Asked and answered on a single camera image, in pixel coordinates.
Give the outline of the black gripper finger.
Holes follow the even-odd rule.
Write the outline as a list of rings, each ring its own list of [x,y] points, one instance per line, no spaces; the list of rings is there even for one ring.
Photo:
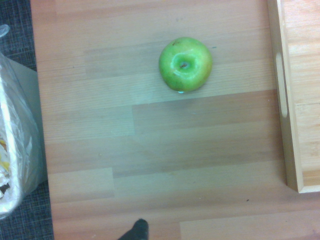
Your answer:
[[[118,240],[148,240],[149,224],[145,219],[138,219],[132,228],[123,234]]]

